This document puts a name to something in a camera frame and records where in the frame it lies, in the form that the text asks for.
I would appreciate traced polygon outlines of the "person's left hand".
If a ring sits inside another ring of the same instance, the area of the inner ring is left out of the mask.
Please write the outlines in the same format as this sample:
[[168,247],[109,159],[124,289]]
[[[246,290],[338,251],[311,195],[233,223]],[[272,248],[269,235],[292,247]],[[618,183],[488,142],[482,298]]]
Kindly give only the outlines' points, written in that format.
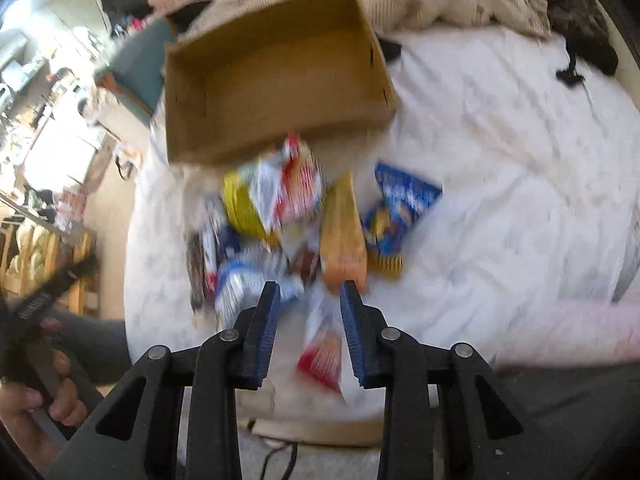
[[[53,368],[60,386],[49,408],[50,416],[65,427],[79,427],[88,415],[86,404],[79,400],[77,386],[70,373],[74,369],[65,344],[54,349]],[[3,379],[1,383],[1,421],[17,446],[40,474],[44,474],[61,451],[32,419],[32,412],[44,405],[42,393],[21,382]]]

